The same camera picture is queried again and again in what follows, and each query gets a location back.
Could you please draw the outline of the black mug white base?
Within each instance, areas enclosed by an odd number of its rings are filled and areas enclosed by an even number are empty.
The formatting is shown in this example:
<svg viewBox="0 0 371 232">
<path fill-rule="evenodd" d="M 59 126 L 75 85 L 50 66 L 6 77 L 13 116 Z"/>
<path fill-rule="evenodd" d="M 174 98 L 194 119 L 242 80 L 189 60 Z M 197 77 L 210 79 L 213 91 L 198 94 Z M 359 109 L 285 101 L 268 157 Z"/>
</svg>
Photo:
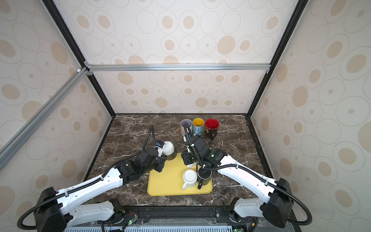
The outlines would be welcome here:
<svg viewBox="0 0 371 232">
<path fill-rule="evenodd" d="M 175 146 L 170 141 L 165 141 L 162 148 L 162 154 L 166 157 L 166 160 L 173 160 L 177 156 L 177 151 Z"/>
</svg>

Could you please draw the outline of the black mug front row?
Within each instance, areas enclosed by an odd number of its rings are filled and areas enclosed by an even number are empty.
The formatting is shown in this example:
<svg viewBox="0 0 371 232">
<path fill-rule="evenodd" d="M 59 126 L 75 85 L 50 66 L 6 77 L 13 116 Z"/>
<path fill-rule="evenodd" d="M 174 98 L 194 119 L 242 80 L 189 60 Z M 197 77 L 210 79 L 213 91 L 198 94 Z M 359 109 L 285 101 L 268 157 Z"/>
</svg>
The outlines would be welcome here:
<svg viewBox="0 0 371 232">
<path fill-rule="evenodd" d="M 212 171 L 210 170 L 205 170 L 202 167 L 198 169 L 197 172 L 198 175 L 198 189 L 201 189 L 203 186 L 207 185 L 212 177 Z"/>
</svg>

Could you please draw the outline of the white mug front row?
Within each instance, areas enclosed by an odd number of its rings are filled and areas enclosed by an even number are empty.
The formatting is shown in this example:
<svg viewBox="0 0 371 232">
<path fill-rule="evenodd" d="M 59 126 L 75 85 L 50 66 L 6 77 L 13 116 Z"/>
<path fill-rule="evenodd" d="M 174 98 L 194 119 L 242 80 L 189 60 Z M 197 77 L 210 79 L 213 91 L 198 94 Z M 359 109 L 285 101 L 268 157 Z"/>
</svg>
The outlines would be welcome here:
<svg viewBox="0 0 371 232">
<path fill-rule="evenodd" d="M 193 169 L 188 169 L 183 173 L 183 186 L 182 190 L 190 189 L 196 186 L 198 175 Z"/>
</svg>

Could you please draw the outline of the pink iridescent mug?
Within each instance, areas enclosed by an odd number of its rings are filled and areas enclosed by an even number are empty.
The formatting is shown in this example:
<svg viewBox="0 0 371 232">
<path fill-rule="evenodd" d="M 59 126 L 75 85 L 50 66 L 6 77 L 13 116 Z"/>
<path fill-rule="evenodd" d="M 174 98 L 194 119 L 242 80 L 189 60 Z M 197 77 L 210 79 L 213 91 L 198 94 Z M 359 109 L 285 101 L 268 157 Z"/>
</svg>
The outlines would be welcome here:
<svg viewBox="0 0 371 232">
<path fill-rule="evenodd" d="M 192 121 L 190 119 L 183 119 L 180 123 L 181 126 L 181 135 L 185 136 L 186 133 L 192 135 Z"/>
</svg>

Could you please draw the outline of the blue mug yellow inside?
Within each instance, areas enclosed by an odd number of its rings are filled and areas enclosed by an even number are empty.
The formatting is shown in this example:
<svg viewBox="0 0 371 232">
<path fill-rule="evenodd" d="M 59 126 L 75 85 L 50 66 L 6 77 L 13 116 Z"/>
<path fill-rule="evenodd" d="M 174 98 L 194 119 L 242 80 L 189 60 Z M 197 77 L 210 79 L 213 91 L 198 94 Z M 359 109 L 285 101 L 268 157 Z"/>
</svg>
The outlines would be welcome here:
<svg viewBox="0 0 371 232">
<path fill-rule="evenodd" d="M 193 120 L 192 132 L 194 135 L 202 136 L 205 130 L 205 121 L 201 118 L 196 118 Z"/>
</svg>

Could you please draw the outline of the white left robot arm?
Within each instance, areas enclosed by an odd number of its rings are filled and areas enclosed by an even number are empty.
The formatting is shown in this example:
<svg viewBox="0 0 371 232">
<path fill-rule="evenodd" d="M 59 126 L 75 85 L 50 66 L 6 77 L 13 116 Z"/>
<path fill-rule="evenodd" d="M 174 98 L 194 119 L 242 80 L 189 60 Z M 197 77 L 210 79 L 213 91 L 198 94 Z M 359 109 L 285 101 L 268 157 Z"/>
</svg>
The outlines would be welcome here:
<svg viewBox="0 0 371 232">
<path fill-rule="evenodd" d="M 147 148 L 145 145 L 134 155 L 126 157 L 107 169 L 103 174 L 75 186 L 54 190 L 45 189 L 36 206 L 26 211 L 17 221 L 21 230 L 41 231 L 49 225 L 65 229 L 72 220 L 70 212 L 82 203 L 111 189 L 138 180 L 152 170 L 161 172 L 165 160 L 161 157 L 159 143 Z"/>
</svg>

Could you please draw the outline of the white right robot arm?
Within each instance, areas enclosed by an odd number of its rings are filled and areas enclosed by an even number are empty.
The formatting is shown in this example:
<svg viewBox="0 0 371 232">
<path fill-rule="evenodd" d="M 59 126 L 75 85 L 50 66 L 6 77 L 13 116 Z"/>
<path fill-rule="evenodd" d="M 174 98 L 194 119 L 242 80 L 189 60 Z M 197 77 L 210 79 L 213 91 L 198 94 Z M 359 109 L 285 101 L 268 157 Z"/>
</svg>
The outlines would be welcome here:
<svg viewBox="0 0 371 232">
<path fill-rule="evenodd" d="M 260 175 L 237 162 L 232 156 L 218 148 L 210 149 L 186 123 L 181 124 L 187 150 L 182 153 L 185 165 L 196 163 L 203 170 L 217 171 L 252 191 L 256 199 L 234 199 L 229 211 L 230 218 L 265 218 L 269 223 L 285 228 L 286 223 L 306 226 L 313 216 L 308 207 L 292 194 L 290 184 L 283 178 Z"/>
</svg>

